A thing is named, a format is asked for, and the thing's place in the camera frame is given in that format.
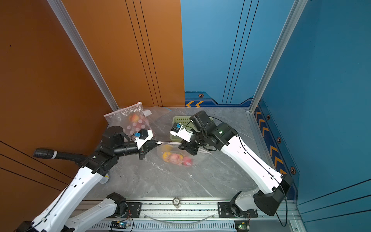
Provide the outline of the pink basket peach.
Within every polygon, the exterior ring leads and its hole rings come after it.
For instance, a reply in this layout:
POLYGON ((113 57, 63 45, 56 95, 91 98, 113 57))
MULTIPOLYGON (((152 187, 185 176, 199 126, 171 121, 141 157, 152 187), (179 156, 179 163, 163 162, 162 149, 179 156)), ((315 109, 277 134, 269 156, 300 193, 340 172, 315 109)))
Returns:
POLYGON ((182 164, 184 166, 192 166, 193 159, 191 159, 190 157, 184 157, 183 160, 182 160, 182 164))

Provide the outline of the pink-trimmed bag of bags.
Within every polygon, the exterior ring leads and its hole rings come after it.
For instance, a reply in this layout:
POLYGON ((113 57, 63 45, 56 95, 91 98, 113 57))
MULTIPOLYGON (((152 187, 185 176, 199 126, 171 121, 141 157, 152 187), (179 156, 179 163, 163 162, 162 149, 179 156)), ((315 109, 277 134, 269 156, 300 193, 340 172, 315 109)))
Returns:
POLYGON ((201 149, 199 148, 198 150, 198 153, 197 155, 190 155, 188 152, 186 152, 185 150, 181 150, 179 149, 179 145, 181 145, 179 142, 162 142, 161 145, 159 145, 158 147, 156 147, 157 149, 157 156, 163 161, 165 162, 163 159, 162 159, 162 155, 164 152, 166 151, 169 151, 171 152, 172 154, 180 154, 184 157, 190 157, 191 159, 193 159, 193 164, 192 166, 184 166, 183 164, 182 165, 176 165, 176 166, 182 166, 182 167, 193 167, 195 166, 196 164, 204 161, 209 155, 211 155, 211 152, 209 151, 206 151, 204 149, 201 149))

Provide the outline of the clear zip-top bag pink zipper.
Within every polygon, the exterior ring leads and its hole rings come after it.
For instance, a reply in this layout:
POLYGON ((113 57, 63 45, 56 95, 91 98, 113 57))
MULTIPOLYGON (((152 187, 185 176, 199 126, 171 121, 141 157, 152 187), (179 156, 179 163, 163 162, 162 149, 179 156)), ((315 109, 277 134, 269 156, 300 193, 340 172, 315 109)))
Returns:
POLYGON ((141 102, 106 114, 104 117, 108 122, 109 127, 121 126, 123 128, 123 132, 132 139, 135 133, 142 129, 152 130, 148 119, 143 114, 143 105, 141 102), (137 123, 130 122, 129 117, 132 114, 138 114, 141 119, 137 123))

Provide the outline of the clear zip-top bag blue zipper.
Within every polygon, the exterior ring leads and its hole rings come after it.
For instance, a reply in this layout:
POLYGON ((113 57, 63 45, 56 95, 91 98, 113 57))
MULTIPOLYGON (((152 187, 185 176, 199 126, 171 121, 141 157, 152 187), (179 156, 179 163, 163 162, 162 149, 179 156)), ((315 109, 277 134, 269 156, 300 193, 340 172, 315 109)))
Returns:
POLYGON ((144 108, 143 114, 149 121, 156 121, 160 117, 172 112, 170 108, 154 106, 150 108, 144 108))

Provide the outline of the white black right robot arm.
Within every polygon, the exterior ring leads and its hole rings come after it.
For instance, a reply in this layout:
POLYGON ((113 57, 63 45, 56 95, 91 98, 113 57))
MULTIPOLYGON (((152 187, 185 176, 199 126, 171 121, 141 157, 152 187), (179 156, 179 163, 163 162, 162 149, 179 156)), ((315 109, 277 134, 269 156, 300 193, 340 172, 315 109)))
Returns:
POLYGON ((245 142, 238 132, 225 122, 216 125, 215 118, 200 111, 190 117, 192 128, 174 123, 173 136, 182 139, 180 149, 197 155, 200 147, 214 147, 236 162, 256 183, 257 188, 238 192, 230 201, 234 216, 241 217, 250 210, 259 209, 264 214, 275 216, 293 184, 288 174, 281 174, 265 163, 245 142))

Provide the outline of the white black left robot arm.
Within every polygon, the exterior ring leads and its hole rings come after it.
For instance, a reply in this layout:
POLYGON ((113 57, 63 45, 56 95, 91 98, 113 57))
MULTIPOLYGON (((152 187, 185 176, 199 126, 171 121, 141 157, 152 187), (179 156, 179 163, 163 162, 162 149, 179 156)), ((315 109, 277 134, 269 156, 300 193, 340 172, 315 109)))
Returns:
POLYGON ((33 221, 23 221, 16 231, 83 232, 108 216, 125 214, 126 199, 117 193, 111 193, 100 204, 76 218, 70 218, 85 196, 118 163, 120 157, 138 155, 142 160, 149 151, 161 143, 153 139, 152 130, 142 129, 132 140, 121 126, 112 126, 105 130, 98 147, 88 157, 46 148, 36 149, 33 154, 36 158, 69 160, 78 164, 80 168, 71 183, 45 211, 33 221))

